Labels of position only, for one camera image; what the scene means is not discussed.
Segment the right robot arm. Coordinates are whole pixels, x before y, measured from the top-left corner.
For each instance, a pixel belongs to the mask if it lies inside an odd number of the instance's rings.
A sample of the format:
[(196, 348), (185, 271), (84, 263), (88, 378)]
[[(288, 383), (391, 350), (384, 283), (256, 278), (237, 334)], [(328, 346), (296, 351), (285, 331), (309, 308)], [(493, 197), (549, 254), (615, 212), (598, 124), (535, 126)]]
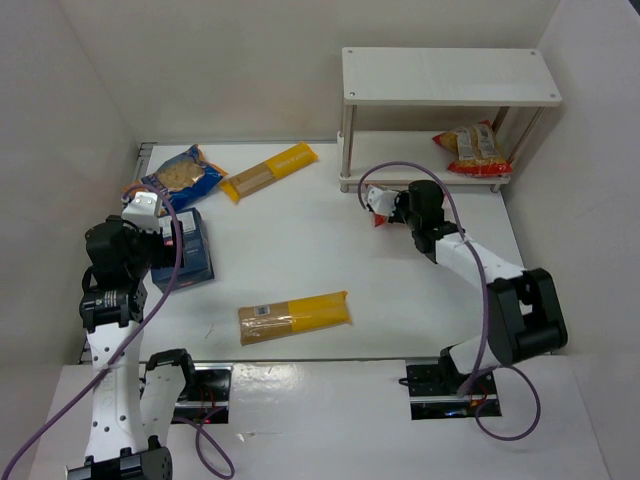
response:
[(486, 249), (461, 227), (456, 210), (451, 220), (446, 217), (444, 203), (445, 192), (436, 182), (415, 181), (396, 195), (391, 221), (409, 228), (427, 259), (481, 293), (480, 334), (444, 348), (438, 359), (442, 386), (464, 395), (485, 372), (563, 348), (568, 330), (551, 274), (527, 270)]

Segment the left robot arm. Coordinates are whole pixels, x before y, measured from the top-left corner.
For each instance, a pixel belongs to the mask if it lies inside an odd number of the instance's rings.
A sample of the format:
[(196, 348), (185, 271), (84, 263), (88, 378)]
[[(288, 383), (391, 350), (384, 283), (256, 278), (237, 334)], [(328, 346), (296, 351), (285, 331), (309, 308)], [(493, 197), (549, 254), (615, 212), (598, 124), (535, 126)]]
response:
[(82, 280), (79, 311), (98, 381), (92, 424), (80, 467), (69, 479), (170, 479), (166, 445), (175, 404), (193, 382), (185, 349), (152, 355), (141, 364), (141, 325), (152, 267), (169, 267), (180, 250), (164, 242), (157, 222), (145, 231), (112, 215), (85, 234), (91, 265)]

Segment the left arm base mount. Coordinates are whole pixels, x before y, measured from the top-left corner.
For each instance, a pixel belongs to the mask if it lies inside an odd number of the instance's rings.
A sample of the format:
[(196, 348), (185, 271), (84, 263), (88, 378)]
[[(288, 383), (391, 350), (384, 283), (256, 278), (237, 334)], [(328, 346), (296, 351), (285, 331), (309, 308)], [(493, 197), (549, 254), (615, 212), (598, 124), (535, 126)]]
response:
[(159, 427), (175, 417), (196, 423), (227, 423), (231, 369), (158, 364), (139, 376), (142, 424)]

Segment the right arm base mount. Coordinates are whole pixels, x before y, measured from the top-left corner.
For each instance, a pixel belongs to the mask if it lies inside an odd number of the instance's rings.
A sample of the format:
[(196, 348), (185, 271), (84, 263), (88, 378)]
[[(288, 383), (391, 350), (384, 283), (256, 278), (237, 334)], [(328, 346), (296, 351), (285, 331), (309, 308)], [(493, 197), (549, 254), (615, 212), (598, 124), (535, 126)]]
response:
[(480, 375), (464, 396), (458, 395), (466, 376), (451, 377), (436, 363), (408, 362), (398, 384), (409, 396), (412, 421), (500, 417), (498, 390), (491, 373)]

